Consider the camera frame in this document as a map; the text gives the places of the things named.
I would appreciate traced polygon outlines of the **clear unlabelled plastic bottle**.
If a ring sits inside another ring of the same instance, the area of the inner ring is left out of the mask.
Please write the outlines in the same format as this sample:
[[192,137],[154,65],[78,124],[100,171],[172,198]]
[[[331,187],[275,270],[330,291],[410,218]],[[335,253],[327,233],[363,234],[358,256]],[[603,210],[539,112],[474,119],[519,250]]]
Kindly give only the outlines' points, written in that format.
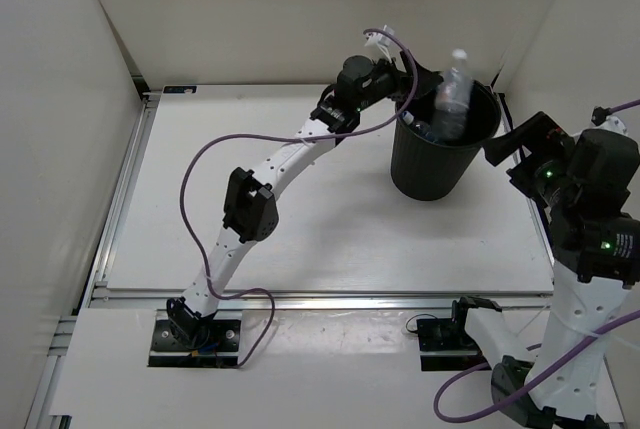
[[435,138],[446,143],[464,135],[474,85],[466,51],[454,49],[451,56],[451,66],[442,72],[437,88],[431,121]]

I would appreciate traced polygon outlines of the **blue label plastic bottle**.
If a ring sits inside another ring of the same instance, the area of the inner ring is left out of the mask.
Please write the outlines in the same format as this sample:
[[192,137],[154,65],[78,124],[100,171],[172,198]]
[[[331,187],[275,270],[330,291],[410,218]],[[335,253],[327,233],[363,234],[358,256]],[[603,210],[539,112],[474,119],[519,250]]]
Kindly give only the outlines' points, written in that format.
[[404,111],[401,115],[401,120],[413,133],[422,139],[431,143],[438,142],[431,126],[427,122],[416,118],[411,112]]

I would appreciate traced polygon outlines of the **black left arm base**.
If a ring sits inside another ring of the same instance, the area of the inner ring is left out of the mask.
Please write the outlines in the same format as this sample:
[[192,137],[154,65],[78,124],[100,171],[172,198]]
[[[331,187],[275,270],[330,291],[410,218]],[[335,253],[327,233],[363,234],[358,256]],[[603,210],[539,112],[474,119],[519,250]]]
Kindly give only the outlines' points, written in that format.
[[222,311],[184,339],[166,315],[157,317],[149,345],[152,368],[232,369],[239,362],[242,315]]

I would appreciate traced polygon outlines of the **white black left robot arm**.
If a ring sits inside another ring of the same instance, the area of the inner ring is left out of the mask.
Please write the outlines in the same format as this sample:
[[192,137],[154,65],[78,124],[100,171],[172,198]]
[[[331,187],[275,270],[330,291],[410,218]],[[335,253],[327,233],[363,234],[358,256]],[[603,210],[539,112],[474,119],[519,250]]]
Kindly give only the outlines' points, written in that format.
[[344,139],[362,134],[362,111],[384,99],[406,105],[441,82],[438,73],[417,64],[408,52],[402,52],[401,59],[403,69],[392,59],[349,57],[294,137],[278,138],[280,148],[260,164],[231,172],[216,243],[211,250],[196,244],[203,268],[181,296],[166,304],[172,335],[187,349],[212,344],[214,316],[224,291],[249,250],[276,229],[277,201],[284,190]]

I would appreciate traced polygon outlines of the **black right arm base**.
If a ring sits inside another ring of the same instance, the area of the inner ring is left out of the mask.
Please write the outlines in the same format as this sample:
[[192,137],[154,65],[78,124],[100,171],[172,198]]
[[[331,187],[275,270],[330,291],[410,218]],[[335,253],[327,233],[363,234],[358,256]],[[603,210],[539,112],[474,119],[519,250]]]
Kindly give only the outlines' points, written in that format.
[[406,321],[405,331],[418,339],[422,372],[459,372],[486,363],[479,346],[451,318],[417,314]]

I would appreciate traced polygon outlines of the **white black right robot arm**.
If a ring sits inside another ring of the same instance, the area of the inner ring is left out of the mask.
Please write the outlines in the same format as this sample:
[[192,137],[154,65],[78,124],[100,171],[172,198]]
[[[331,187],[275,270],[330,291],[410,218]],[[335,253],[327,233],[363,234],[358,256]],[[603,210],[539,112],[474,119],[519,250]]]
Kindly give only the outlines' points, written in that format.
[[580,133],[547,114],[486,142],[498,165],[519,150],[510,183],[549,211],[553,294],[542,343],[529,351],[494,301],[465,296],[452,306],[449,336],[478,346],[491,370],[491,411],[525,428],[601,428],[596,388],[610,331],[639,281],[639,223],[623,210],[639,167],[638,144],[610,109]]

